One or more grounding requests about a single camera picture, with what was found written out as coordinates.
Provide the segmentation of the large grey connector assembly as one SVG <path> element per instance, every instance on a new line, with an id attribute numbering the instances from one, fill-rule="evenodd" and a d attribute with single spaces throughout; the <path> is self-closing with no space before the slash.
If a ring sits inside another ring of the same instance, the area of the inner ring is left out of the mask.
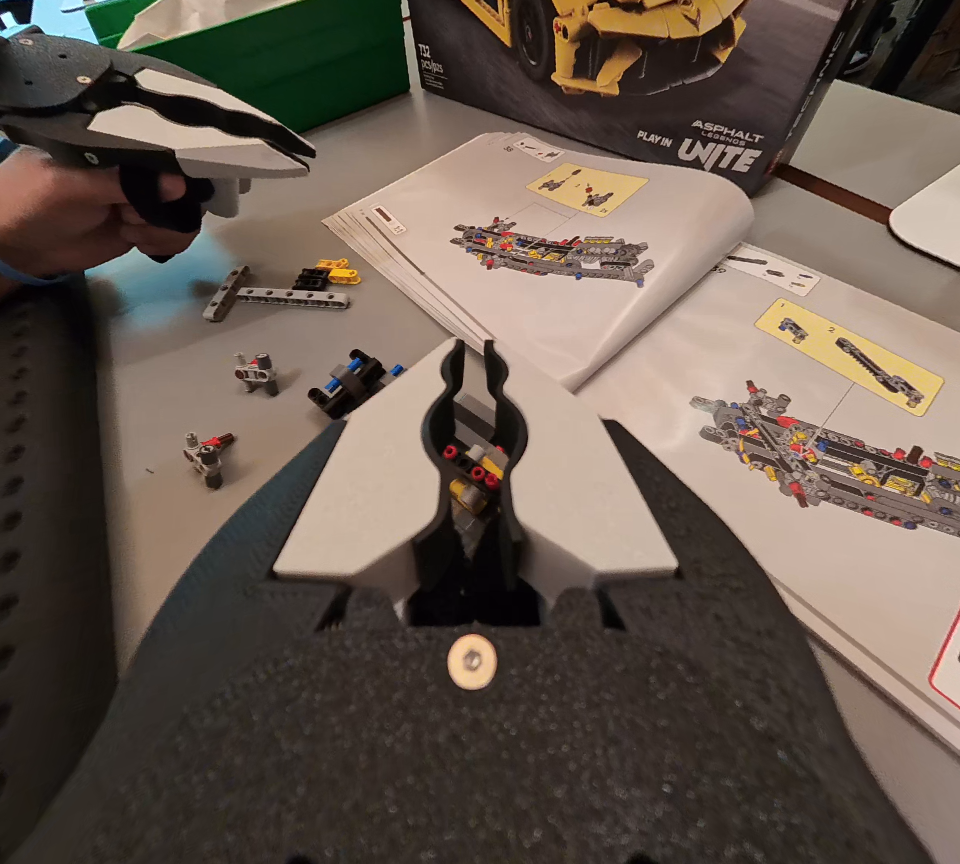
<path id="1" fill-rule="evenodd" d="M 234 358 L 234 377 L 243 383 L 248 393 L 262 390 L 270 397 L 279 394 L 278 373 L 270 354 L 257 354 L 250 361 L 242 353 L 234 354 Z"/>

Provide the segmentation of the lego instruction booklet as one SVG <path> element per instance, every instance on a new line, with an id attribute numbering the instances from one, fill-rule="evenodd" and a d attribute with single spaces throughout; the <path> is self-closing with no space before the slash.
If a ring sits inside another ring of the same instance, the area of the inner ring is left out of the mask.
<path id="1" fill-rule="evenodd" d="M 958 749 L 958 334 L 726 268 L 582 396 L 738 535 L 822 643 Z"/>

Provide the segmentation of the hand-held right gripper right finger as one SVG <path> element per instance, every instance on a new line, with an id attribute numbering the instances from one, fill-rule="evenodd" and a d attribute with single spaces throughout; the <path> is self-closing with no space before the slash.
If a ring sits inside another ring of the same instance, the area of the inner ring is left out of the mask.
<path id="1" fill-rule="evenodd" d="M 678 560 L 599 416 L 518 350 L 489 340 L 485 362 L 497 409 L 525 426 L 505 476 L 520 577 L 552 606 L 569 589 L 673 575 Z"/>

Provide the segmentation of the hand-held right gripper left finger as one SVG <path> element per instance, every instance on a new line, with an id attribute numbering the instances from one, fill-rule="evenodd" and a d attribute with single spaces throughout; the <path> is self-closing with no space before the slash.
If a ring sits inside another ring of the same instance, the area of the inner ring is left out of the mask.
<path id="1" fill-rule="evenodd" d="M 465 344 L 450 339 L 349 415 L 273 564 L 281 579 L 319 580 L 387 594 L 415 618 L 462 555 L 443 453 Z"/>

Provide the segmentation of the long grey lego beam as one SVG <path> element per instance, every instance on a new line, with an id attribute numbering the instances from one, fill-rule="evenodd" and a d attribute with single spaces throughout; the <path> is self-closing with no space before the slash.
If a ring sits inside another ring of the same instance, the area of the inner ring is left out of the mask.
<path id="1" fill-rule="evenodd" d="M 351 297 L 342 292 L 252 286 L 242 286 L 236 292 L 236 299 L 252 304 L 325 309 L 347 309 L 352 302 Z"/>

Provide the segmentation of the small grey connector red pin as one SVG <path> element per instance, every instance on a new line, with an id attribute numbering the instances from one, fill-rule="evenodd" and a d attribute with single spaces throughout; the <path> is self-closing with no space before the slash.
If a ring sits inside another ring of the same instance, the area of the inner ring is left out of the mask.
<path id="1" fill-rule="evenodd" d="M 200 440 L 193 431 L 188 431 L 185 435 L 184 457 L 203 478 L 205 486 L 210 490 L 217 490 L 223 486 L 222 452 L 234 441 L 233 433 L 213 436 L 204 441 Z"/>

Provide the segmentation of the person's left hand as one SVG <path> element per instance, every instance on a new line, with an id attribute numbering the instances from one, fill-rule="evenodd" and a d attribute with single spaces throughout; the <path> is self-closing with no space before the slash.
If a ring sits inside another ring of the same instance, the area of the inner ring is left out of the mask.
<path id="1" fill-rule="evenodd" d="M 83 272 L 132 249 L 174 256 L 198 233 L 148 224 L 127 202 L 115 168 L 67 167 L 34 148 L 18 148 L 1 164 L 1 259 L 30 275 Z"/>

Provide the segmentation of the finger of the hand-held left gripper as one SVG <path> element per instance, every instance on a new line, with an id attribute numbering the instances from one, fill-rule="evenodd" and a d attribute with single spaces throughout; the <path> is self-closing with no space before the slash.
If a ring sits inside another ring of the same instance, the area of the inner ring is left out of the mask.
<path id="1" fill-rule="evenodd" d="M 121 166 L 194 178 L 306 175 L 311 144 L 265 114 L 209 101 L 127 101 L 86 115 Z"/>
<path id="2" fill-rule="evenodd" d="M 201 128 L 231 138 L 260 139 L 290 156 L 313 159 L 315 148 L 269 114 L 215 85 L 144 67 L 120 88 L 120 100 L 157 112 L 175 126 Z"/>

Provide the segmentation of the short grey lego beam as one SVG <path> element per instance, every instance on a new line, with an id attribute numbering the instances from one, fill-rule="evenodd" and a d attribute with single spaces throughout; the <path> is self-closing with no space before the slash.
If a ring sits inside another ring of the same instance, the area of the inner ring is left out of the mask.
<path id="1" fill-rule="evenodd" d="M 247 265 L 230 271 L 203 310 L 202 318 L 210 323 L 219 323 L 225 319 L 234 306 L 239 290 L 247 285 L 249 275 L 250 268 Z"/>

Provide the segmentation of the green plastic bin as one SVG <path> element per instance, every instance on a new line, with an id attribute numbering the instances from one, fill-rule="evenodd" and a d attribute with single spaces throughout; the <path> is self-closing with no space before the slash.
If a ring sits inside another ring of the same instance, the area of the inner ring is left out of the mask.
<path id="1" fill-rule="evenodd" d="M 119 49 L 155 1 L 91 6 L 96 41 Z M 134 50 L 209 79 L 296 132 L 410 89 L 402 0 L 298 0 Z"/>

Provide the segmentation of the lego car chassis model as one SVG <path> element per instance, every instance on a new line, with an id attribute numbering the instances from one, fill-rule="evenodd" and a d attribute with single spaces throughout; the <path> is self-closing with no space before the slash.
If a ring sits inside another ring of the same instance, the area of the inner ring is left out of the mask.
<path id="1" fill-rule="evenodd" d="M 355 349 L 350 361 L 337 366 L 328 384 L 311 388 L 308 399 L 331 420 L 345 419 L 405 372 L 396 364 Z M 455 397 L 454 434 L 441 453 L 441 473 L 449 479 L 451 514 L 464 554 L 474 558 L 484 533 L 499 514 L 500 493 L 508 456 L 495 439 L 496 412 L 473 394 Z"/>

